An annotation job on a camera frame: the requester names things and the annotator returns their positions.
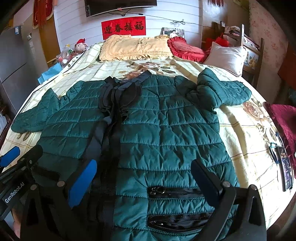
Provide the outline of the blue paper bag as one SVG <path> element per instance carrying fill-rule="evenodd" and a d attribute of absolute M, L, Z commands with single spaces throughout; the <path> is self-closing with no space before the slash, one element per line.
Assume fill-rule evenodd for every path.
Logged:
<path fill-rule="evenodd" d="M 58 62 L 55 65 L 53 65 L 52 67 L 50 67 L 47 71 L 45 71 L 41 74 L 41 76 L 38 78 L 39 84 L 42 84 L 43 82 L 49 80 L 53 76 L 59 74 L 61 71 L 62 71 L 62 66 Z"/>

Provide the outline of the red calligraphy banner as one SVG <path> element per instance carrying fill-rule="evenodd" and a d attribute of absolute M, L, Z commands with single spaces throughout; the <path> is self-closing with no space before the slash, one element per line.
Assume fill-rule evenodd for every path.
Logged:
<path fill-rule="evenodd" d="M 145 16 L 119 18 L 101 23 L 102 38 L 106 40 L 112 35 L 145 36 Z"/>

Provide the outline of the yellow fringed pillow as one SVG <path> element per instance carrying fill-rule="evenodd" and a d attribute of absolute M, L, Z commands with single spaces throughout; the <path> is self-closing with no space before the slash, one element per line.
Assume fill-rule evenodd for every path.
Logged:
<path fill-rule="evenodd" d="M 171 57 L 173 54 L 168 46 L 168 39 L 164 35 L 154 38 L 133 38 L 131 35 L 112 35 L 103 43 L 99 59 L 102 61 L 113 61 Z"/>

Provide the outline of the red heart cushion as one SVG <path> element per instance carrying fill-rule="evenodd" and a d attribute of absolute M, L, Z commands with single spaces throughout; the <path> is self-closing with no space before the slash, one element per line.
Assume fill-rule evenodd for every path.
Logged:
<path fill-rule="evenodd" d="M 173 37 L 167 40 L 171 53 L 178 58 L 203 63 L 207 54 L 200 48 L 187 44 L 182 37 Z"/>

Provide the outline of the red hanging wall decoration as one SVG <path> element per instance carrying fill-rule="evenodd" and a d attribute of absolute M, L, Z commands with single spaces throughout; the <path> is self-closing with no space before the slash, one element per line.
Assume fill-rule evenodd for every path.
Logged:
<path fill-rule="evenodd" d="M 53 16 L 53 0 L 34 0 L 33 4 L 33 29 L 43 28 Z"/>

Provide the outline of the framed photo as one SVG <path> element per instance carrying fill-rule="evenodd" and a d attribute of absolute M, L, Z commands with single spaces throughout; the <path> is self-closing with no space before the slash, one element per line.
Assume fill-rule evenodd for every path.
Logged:
<path fill-rule="evenodd" d="M 178 29 L 178 28 L 162 28 L 161 29 L 161 34 L 162 35 L 167 35 L 170 38 L 173 37 L 185 37 L 185 33 L 183 29 Z"/>

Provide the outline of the dark green quilted jacket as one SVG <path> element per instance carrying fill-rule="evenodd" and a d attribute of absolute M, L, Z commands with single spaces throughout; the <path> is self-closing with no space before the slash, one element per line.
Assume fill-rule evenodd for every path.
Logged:
<path fill-rule="evenodd" d="M 209 68 L 197 82 L 145 71 L 132 79 L 79 81 L 62 97 L 49 89 L 11 129 L 41 134 L 38 168 L 60 180 L 87 160 L 97 162 L 67 239 L 193 240 L 214 208 L 192 177 L 191 162 L 239 185 L 216 109 L 243 104 L 251 94 Z"/>

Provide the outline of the floral cream bedspread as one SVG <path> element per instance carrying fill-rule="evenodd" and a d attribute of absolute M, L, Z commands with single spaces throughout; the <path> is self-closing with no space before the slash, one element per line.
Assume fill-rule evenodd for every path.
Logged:
<path fill-rule="evenodd" d="M 21 111 L 36 106 L 46 90 L 51 88 L 59 96 L 63 96 L 79 80 L 124 77 L 128 73 L 140 73 L 147 68 L 152 73 L 182 75 L 197 81 L 198 74 L 205 68 L 204 64 L 177 57 L 97 62 L 102 45 L 92 45 L 85 54 L 75 57 L 61 73 L 34 89 L 22 105 Z M 285 217 L 284 211 L 295 190 L 282 190 L 279 166 L 268 150 L 271 142 L 278 142 L 278 137 L 263 102 L 264 98 L 256 90 L 252 90 L 252 96 L 246 103 L 234 107 L 223 106 L 217 110 L 217 114 L 220 136 L 235 167 L 239 184 L 241 187 L 249 184 L 258 187 L 266 226 L 271 227 Z"/>

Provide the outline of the grey refrigerator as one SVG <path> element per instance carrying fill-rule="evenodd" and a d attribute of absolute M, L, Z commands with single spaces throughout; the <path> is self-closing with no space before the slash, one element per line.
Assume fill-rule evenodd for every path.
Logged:
<path fill-rule="evenodd" d="M 12 115 L 39 85 L 28 47 L 21 26 L 1 33 L 1 98 Z"/>

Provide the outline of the white satin pillow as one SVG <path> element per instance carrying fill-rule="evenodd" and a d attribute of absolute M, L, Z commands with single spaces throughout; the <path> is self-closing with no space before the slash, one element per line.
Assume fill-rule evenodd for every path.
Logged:
<path fill-rule="evenodd" d="M 213 42 L 210 54 L 204 64 L 225 69 L 236 77 L 240 77 L 242 76 L 246 56 L 247 51 L 242 46 L 222 47 L 221 45 Z"/>

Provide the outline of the maroon cloth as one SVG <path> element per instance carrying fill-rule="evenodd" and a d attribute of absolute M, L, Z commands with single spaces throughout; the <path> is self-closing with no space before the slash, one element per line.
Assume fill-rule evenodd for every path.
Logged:
<path fill-rule="evenodd" d="M 270 104 L 268 102 L 264 102 L 263 107 L 271 117 L 283 140 L 284 147 L 295 174 L 296 108 L 291 105 Z"/>

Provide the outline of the plush pig toy red hat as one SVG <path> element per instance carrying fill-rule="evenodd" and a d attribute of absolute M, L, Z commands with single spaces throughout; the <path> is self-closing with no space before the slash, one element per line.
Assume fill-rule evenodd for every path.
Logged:
<path fill-rule="evenodd" d="M 76 53 L 82 53 L 87 49 L 88 45 L 85 42 L 85 38 L 79 39 L 74 46 L 74 50 Z"/>

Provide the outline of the wall mounted television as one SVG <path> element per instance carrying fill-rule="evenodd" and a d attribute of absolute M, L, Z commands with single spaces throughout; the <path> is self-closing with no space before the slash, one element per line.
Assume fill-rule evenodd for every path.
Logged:
<path fill-rule="evenodd" d="M 85 0 L 86 16 L 95 16 L 119 9 L 157 6 L 157 0 Z"/>

